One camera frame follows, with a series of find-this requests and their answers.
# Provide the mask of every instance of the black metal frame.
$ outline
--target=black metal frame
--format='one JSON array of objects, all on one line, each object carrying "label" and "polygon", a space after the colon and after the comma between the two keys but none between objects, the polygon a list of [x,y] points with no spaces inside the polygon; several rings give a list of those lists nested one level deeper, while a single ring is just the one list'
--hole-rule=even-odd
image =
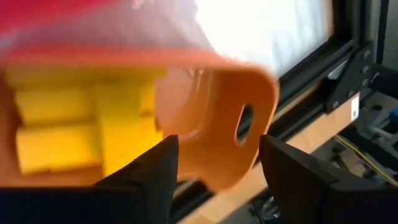
[{"label": "black metal frame", "polygon": [[[321,84],[323,86],[273,123],[269,129],[269,135],[287,141],[312,121],[326,113],[325,105],[328,103],[330,95],[333,94],[331,89],[341,84],[339,78],[331,86],[327,76],[349,58],[355,57],[356,52],[369,45],[371,40],[369,35],[370,13],[371,0],[333,0],[333,36],[280,78],[280,100],[277,111],[285,108],[296,97],[314,85]],[[239,127],[238,136],[244,135],[251,124],[251,117],[244,117],[246,120]],[[213,193],[208,191],[202,183],[194,183],[192,187],[174,198],[170,216],[171,222],[176,223],[183,219],[212,196]]]}]

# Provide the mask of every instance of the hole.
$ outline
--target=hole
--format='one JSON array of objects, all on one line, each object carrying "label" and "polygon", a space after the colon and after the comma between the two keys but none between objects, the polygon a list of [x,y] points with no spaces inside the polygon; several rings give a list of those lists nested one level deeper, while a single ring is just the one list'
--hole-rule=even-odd
[{"label": "hole", "polygon": [[253,120],[253,108],[251,105],[244,105],[241,117],[239,118],[238,128],[236,128],[236,139],[243,143],[248,135]]}]

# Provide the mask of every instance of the orange object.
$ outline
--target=orange object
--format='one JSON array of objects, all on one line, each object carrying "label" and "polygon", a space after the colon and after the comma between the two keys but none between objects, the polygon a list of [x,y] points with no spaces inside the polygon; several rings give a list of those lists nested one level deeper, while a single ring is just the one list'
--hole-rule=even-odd
[{"label": "orange object", "polygon": [[[5,63],[192,68],[192,76],[183,70],[183,75],[172,72],[159,80],[156,115],[165,136],[179,135],[179,178],[198,177],[214,191],[232,187],[252,167],[259,136],[271,124],[279,96],[278,84],[270,72],[203,50],[29,47],[13,50]],[[235,132],[244,105],[252,106],[254,118],[245,140],[239,142]],[[3,160],[0,156],[0,170]],[[81,177],[79,184],[91,184],[90,175],[98,172],[100,168]]]}]

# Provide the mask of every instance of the wire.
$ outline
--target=wire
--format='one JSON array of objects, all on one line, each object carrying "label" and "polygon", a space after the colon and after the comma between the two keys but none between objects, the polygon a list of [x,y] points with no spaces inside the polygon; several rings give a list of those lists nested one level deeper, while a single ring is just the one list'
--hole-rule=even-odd
[{"label": "wire", "polygon": [[387,179],[390,183],[392,183],[395,186],[398,186],[398,182],[396,182],[393,178],[389,177],[385,172],[380,170],[380,168],[378,168],[370,159],[368,159],[358,148],[350,144],[348,141],[344,140],[340,135],[336,135],[335,138],[337,138],[339,142],[343,143],[343,145],[356,152],[363,160],[366,161],[366,163],[368,163],[369,166],[372,167],[372,169],[374,169],[377,173],[379,173],[381,176]]}]

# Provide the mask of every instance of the cable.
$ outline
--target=cable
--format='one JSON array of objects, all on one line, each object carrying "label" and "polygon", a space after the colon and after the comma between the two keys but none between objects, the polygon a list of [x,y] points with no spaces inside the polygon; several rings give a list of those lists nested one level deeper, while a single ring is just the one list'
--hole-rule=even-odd
[{"label": "cable", "polygon": [[378,168],[370,159],[368,159],[359,149],[357,149],[355,146],[350,144],[348,141],[344,140],[340,135],[336,135],[335,138],[337,138],[337,140],[339,140],[339,142],[343,143],[343,145],[345,145],[346,147],[348,147],[348,148],[352,149],[354,152],[356,152],[378,174],[383,176],[385,179],[387,179],[393,185],[398,186],[398,182],[396,182],[393,178],[389,177],[385,172],[380,170],[380,168]]}]

